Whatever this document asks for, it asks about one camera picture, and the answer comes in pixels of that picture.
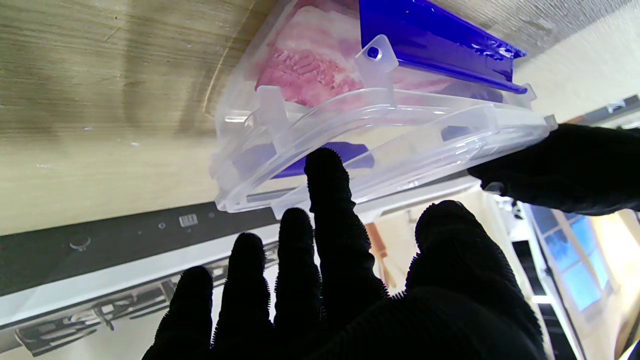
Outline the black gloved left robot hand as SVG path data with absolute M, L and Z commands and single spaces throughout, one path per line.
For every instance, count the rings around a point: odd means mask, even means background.
M 542 141 L 470 167 L 484 191 L 566 214 L 640 209 L 638 129 L 564 123 Z

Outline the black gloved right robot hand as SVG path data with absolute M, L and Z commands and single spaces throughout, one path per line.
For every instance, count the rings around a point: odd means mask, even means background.
M 217 323 L 213 278 L 186 269 L 145 360 L 545 360 L 537 315 L 505 253 L 462 203 L 444 200 L 416 224 L 405 289 L 374 274 L 349 175 L 329 148 L 306 157 L 310 219 L 283 214 L 275 316 L 258 235 L 233 244 Z

